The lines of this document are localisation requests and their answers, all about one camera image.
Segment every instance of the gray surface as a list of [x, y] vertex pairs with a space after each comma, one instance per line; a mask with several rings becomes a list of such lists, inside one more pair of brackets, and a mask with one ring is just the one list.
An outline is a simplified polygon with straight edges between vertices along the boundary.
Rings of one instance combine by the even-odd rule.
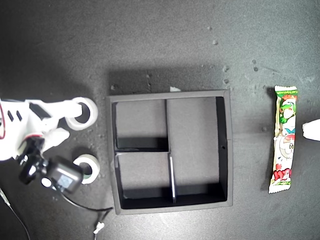
[[157, 148], [157, 139], [167, 139], [164, 100], [125, 101], [116, 104], [118, 148]]
[[125, 198], [162, 197], [161, 188], [170, 188], [167, 152], [120, 153], [118, 161]]
[[[320, 143], [304, 139], [301, 130], [320, 118], [319, 1], [2, 0], [0, 29], [2, 98], [85, 96], [97, 103], [97, 123], [47, 153], [71, 158], [78, 146], [96, 153], [99, 178], [73, 196], [91, 207], [113, 204], [104, 121], [111, 85], [112, 94], [231, 89], [233, 206], [111, 213], [98, 239], [319, 238]], [[275, 105], [268, 87], [274, 85], [296, 85], [299, 99], [292, 187], [268, 195]], [[72, 208], [38, 182], [23, 186], [18, 172], [14, 162], [0, 163], [0, 184], [32, 239], [91, 239], [95, 213]], [[0, 212], [1, 240], [24, 239], [4, 203]]]
[[176, 193], [206, 193], [219, 182], [216, 98], [170, 99], [168, 113]]

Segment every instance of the white robotic arm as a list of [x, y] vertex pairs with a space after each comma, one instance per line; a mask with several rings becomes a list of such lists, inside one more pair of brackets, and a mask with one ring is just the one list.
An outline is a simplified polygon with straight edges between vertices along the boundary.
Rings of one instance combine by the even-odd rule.
[[[79, 103], [86, 104], [90, 110], [86, 123], [75, 119], [83, 114]], [[97, 106], [83, 97], [54, 103], [29, 99], [24, 102], [0, 100], [0, 113], [0, 161], [15, 159], [20, 154], [22, 142], [32, 136], [45, 139], [42, 152], [61, 144], [70, 136], [67, 130], [57, 128], [62, 118], [66, 118], [72, 129], [82, 130], [91, 126], [98, 117]]]

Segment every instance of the white object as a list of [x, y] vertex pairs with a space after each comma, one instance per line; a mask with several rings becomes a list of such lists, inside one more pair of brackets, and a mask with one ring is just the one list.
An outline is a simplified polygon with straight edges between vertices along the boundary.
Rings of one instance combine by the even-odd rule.
[[72, 101], [76, 102], [78, 105], [85, 104], [90, 111], [90, 116], [88, 121], [85, 123], [78, 122], [74, 117], [66, 117], [65, 121], [69, 128], [80, 131], [86, 129], [96, 122], [98, 118], [98, 108], [94, 101], [86, 97], [76, 97], [72, 99]]
[[320, 119], [303, 124], [302, 130], [306, 139], [320, 141]]
[[105, 227], [103, 222], [98, 222], [93, 234], [98, 234], [98, 232]]
[[46, 178], [46, 177], [44, 177], [44, 178], [41, 179], [41, 183], [42, 183], [42, 185], [45, 186], [46, 188], [49, 188], [49, 187], [51, 187], [51, 185], [52, 185], [51, 180], [50, 180], [49, 178]]
[[93, 124], [98, 117], [97, 106], [88, 98], [77, 97], [75, 100], [46, 103], [37, 99], [25, 101], [0, 99], [0, 161], [16, 158], [21, 154], [22, 142], [29, 137], [37, 136], [45, 139], [42, 151], [58, 146], [66, 140], [70, 133], [57, 128], [62, 118], [74, 119], [82, 115], [84, 102], [93, 109], [91, 123], [82, 125], [82, 130]]
[[98, 177], [98, 174], [100, 172], [100, 164], [94, 156], [90, 154], [83, 154], [79, 156], [77, 159], [73, 161], [75, 165], [80, 166], [82, 163], [89, 164], [92, 173], [91, 174], [84, 174], [82, 184], [91, 184], [96, 178]]
[[174, 86], [170, 86], [170, 92], [181, 92], [181, 89]]

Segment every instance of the candy wrapper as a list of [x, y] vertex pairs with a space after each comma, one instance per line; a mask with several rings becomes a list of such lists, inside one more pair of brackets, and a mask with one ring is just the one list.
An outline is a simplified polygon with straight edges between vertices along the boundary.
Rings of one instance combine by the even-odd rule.
[[296, 103], [298, 90], [295, 86], [275, 86], [276, 112], [274, 130], [273, 174], [269, 193], [288, 190], [291, 186], [291, 167], [296, 136]]

